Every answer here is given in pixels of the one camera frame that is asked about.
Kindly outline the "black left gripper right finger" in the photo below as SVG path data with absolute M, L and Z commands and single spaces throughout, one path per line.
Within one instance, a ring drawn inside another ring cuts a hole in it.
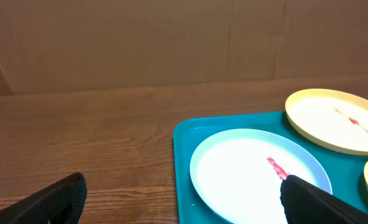
M 295 175 L 280 192 L 288 224 L 368 224 L 368 214 Z

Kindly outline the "light blue plate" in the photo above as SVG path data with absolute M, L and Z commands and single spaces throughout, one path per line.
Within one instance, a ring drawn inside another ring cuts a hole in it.
M 280 186 L 289 175 L 333 192 L 326 171 L 311 153 L 268 131 L 213 134 L 196 147 L 190 161 L 199 197 L 229 223 L 286 223 Z

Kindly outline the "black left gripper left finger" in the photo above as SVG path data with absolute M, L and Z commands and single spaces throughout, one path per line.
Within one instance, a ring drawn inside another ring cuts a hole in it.
M 86 180 L 76 172 L 0 210 L 0 224 L 77 224 L 86 198 Z

